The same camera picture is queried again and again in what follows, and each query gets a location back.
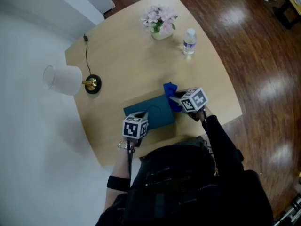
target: wooden floor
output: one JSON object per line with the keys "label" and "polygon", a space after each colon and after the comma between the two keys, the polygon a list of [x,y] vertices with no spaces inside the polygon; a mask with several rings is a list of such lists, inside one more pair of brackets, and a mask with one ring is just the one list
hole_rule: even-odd
{"label": "wooden floor", "polygon": [[[116,8],[106,16],[140,0],[113,1]],[[296,195],[300,165],[301,25],[286,30],[275,18],[272,6],[284,0],[181,1],[230,76],[243,115],[224,128],[242,151],[245,168],[260,174],[278,218]],[[292,20],[293,12],[288,16]]]}

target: lamp base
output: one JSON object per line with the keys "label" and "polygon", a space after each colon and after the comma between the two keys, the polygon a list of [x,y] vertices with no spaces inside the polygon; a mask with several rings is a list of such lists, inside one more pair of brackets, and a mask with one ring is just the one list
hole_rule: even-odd
{"label": "lamp base", "polygon": [[96,74],[89,75],[86,79],[87,82],[92,82],[91,85],[85,85],[86,92],[89,94],[96,94],[102,87],[102,80]]}

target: table lamp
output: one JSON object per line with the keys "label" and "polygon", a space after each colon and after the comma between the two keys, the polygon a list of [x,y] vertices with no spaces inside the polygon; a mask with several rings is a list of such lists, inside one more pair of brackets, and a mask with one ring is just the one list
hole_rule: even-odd
{"label": "table lamp", "polygon": [[96,94],[102,86],[98,75],[91,74],[86,81],[83,81],[81,70],[76,66],[68,65],[59,68],[48,65],[43,73],[43,83],[47,89],[69,96],[76,95],[81,84],[85,85],[86,92],[89,94]]}

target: bottle label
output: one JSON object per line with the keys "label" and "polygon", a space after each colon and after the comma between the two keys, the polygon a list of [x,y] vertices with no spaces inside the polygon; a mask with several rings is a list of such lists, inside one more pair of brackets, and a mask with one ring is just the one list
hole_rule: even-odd
{"label": "bottle label", "polygon": [[184,46],[185,46],[186,48],[194,48],[195,45],[196,45],[196,43],[191,44],[191,43],[186,43],[186,42],[184,41]]}

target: black lamp cord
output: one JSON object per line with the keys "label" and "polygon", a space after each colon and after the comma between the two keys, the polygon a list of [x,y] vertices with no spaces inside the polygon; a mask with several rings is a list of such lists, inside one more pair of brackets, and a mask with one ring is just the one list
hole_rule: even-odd
{"label": "black lamp cord", "polygon": [[88,37],[86,36],[86,34],[84,34],[84,41],[86,42],[86,63],[87,63],[87,67],[88,67],[90,75],[91,75],[91,70],[90,70],[90,67],[88,65],[88,55],[87,55],[87,52],[88,52]]}

